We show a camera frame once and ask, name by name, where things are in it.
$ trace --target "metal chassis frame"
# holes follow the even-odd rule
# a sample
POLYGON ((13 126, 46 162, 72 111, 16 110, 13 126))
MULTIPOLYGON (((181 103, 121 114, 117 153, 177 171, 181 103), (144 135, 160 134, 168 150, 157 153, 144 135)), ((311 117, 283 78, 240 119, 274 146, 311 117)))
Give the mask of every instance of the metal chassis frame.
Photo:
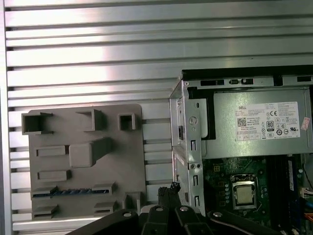
MULTIPOLYGON (((274 88, 274 81, 272 76, 249 77, 254 79, 252 85, 231 85, 232 79, 236 78, 219 78, 224 79, 222 86, 201 86, 201 80, 184 81, 180 77, 180 81, 173 93, 170 96, 170 116, 171 116, 171 133, 172 133, 172 147, 173 147, 173 179, 178 180, 182 184, 182 189, 188 188, 188 205, 199 208, 202 215, 205 215, 204 206, 204 190, 203 190, 203 168, 202 157, 206 155, 205 141, 201 140, 201 125, 200 125, 200 110, 197 108, 202 99, 189 99, 188 87, 197 87, 197 89, 242 89, 242 88, 274 88), (184 140, 179 139, 179 112, 178 106, 183 106, 185 135, 184 140)), ((313 81, 298 83, 297 76, 286 75, 283 76, 283 86, 287 87, 303 87, 313 85, 313 81)))
POLYGON ((4 198, 4 233, 12 234, 11 215, 11 169, 9 151, 9 118, 8 118, 8 90, 6 66, 5 14, 4 1, 0 1, 0 102, 1 102, 1 144, 3 164, 3 192, 4 198))

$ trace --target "slot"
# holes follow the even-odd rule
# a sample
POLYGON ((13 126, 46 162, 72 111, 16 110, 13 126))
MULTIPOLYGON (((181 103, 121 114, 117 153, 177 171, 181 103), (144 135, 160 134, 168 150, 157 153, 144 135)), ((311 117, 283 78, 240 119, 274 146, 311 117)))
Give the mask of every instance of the slot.
POLYGON ((69 145, 40 147, 36 149, 37 157, 63 156, 68 154, 69 145))
POLYGON ((197 175, 194 175, 194 186, 198 186, 199 183, 198 183, 198 176, 197 175))
POLYGON ((132 131, 136 129, 135 114, 119 114, 118 129, 120 131, 132 131))
POLYGON ((37 179, 41 182, 66 181, 71 177, 70 170, 41 171, 37 173, 37 179))
POLYGON ((196 205, 196 207, 199 207, 199 206, 200 206, 200 199, 199 199, 199 196, 195 196, 195 205, 196 205))
POLYGON ((274 76, 273 82, 275 87, 281 87, 284 85, 284 80, 282 76, 274 76))
POLYGON ((243 85, 253 85, 253 78, 241 79, 241 84, 243 84, 243 85))
POLYGON ((104 115, 101 111, 92 109, 92 110, 84 110, 78 111, 77 116, 79 129, 83 132, 91 132, 91 131, 100 131, 104 129, 105 120, 104 115))
POLYGON ((178 127, 178 137, 181 141, 184 140, 183 126, 178 127))
POLYGON ((200 82, 201 86, 222 86, 224 85, 224 80, 205 80, 200 82))
POLYGON ((301 76, 297 77, 297 82, 311 82, 312 76, 301 76))
POLYGON ((116 187, 115 182, 107 182, 105 184, 96 184, 92 187, 93 193, 107 193, 112 195, 112 192, 114 191, 116 187))
POLYGON ((197 150, 196 141, 190 141, 190 147, 191 151, 196 151, 197 150))
POLYGON ((53 116, 47 113, 28 113, 22 114, 22 134, 23 135, 41 135, 52 134, 48 130, 47 119, 53 116))
POLYGON ((231 79, 231 80, 229 81, 229 83, 230 83, 230 85, 236 85, 236 84, 239 83, 239 81, 238 81, 238 79, 231 79))
POLYGON ((51 219, 52 214, 35 214, 34 218, 51 219))
POLYGON ((101 213, 111 213, 111 210, 100 210, 100 211, 95 212, 95 214, 101 214, 101 213))

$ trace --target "barcode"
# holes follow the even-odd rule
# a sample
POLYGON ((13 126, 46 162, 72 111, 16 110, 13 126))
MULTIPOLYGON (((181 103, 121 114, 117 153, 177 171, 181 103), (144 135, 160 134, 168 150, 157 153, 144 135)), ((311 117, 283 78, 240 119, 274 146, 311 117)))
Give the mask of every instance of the barcode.
POLYGON ((245 117, 237 118, 237 123, 238 126, 246 126, 246 118, 245 117))

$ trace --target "sticker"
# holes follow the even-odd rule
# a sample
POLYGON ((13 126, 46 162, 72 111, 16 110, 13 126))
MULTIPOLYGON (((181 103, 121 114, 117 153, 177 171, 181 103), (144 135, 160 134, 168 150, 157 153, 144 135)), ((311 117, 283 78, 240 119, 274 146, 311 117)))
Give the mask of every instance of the sticker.
POLYGON ((297 102, 249 104, 236 107, 237 141, 300 137, 297 102))
POLYGON ((292 161, 288 161, 288 170, 289 170, 289 188, 291 191, 294 191, 292 161))
POLYGON ((310 123, 310 119, 309 118, 307 118, 307 117, 303 118, 303 122, 302 122, 302 125, 301 125, 301 130, 306 131, 308 129, 309 123, 310 123))

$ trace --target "gray plastic panel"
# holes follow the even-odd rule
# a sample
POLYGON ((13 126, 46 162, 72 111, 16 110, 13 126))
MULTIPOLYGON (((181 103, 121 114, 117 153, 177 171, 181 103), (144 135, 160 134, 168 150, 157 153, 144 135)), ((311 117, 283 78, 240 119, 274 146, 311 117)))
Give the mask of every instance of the gray plastic panel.
POLYGON ((136 104, 23 114, 33 219, 140 210, 147 197, 141 120, 136 104))

